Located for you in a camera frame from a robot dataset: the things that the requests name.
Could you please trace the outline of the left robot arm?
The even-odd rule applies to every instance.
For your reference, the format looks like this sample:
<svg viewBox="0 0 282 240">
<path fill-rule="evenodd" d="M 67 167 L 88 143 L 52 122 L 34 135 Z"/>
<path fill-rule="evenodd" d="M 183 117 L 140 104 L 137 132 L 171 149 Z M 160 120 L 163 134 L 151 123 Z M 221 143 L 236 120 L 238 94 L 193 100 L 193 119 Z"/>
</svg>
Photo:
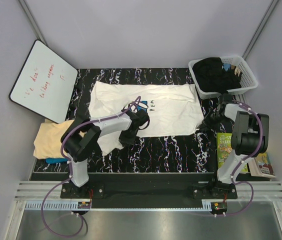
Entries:
<svg viewBox="0 0 282 240">
<path fill-rule="evenodd" d="M 119 133 L 120 144 L 134 145 L 138 131 L 149 124 L 150 117 L 143 109 L 137 112 L 126 109 L 104 118 L 76 119 L 60 139 L 60 153 L 67 159 L 69 180 L 73 183 L 71 192 L 78 198 L 89 193 L 88 157 L 100 147 L 99 138 Z"/>
</svg>

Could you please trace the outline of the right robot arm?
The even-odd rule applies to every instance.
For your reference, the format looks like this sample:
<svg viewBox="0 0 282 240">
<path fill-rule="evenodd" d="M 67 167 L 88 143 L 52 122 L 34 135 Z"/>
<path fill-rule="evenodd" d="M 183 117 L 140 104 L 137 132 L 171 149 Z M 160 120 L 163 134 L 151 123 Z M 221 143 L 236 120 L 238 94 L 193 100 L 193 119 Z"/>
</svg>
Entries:
<svg viewBox="0 0 282 240">
<path fill-rule="evenodd" d="M 231 133 L 231 152 L 216 176 L 197 191 L 202 198 L 221 199 L 236 194 L 237 176 L 243 167 L 260 153 L 269 143 L 269 116 L 254 112 L 245 103 L 233 100 L 224 93 L 218 97 L 218 106 L 203 119 L 198 129 L 208 131 L 225 119 L 234 122 Z"/>
</svg>

